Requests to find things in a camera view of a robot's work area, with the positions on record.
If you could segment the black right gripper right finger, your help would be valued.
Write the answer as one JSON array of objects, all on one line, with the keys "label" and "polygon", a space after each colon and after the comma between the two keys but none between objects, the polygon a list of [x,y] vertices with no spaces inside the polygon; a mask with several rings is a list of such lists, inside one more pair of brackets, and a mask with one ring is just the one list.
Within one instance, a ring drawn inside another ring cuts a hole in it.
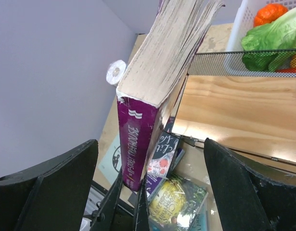
[{"label": "black right gripper right finger", "polygon": [[224,231],[296,231],[296,176],[212,139],[204,158]]}]

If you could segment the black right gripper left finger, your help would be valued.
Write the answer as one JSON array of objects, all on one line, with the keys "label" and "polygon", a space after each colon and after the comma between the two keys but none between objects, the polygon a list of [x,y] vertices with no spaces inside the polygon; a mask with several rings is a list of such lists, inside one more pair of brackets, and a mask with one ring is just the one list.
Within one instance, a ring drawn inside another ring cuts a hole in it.
[{"label": "black right gripper left finger", "polygon": [[98,158],[83,144],[0,178],[0,231],[78,231]]}]

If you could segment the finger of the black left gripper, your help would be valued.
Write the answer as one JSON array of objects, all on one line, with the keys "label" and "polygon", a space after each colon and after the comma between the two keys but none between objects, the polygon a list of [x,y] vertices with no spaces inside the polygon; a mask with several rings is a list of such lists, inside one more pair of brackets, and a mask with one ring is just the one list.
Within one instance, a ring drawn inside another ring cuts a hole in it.
[{"label": "finger of the black left gripper", "polygon": [[142,181],[140,190],[137,193],[137,202],[134,211],[134,230],[149,231],[149,206],[146,195],[146,179]]},{"label": "finger of the black left gripper", "polygon": [[120,170],[115,182],[102,200],[93,220],[90,231],[116,231],[118,225],[115,223],[116,208],[122,189],[122,170]]}]

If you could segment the Little Women book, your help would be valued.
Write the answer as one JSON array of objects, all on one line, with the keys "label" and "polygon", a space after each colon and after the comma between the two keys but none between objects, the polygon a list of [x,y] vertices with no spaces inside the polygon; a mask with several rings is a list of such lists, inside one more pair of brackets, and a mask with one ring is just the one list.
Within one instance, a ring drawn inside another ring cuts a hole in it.
[{"label": "Little Women book", "polygon": [[173,169],[180,147],[180,139],[163,132],[150,158],[147,173],[155,177],[167,179]]}]

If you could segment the purple Treehouse paperback book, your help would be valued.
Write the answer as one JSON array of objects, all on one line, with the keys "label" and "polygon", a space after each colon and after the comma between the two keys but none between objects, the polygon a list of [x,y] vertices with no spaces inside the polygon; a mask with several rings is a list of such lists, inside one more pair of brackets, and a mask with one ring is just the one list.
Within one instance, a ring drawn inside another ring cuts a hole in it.
[{"label": "purple Treehouse paperback book", "polygon": [[164,0],[143,43],[116,88],[126,187],[139,191],[187,71],[221,0]]}]

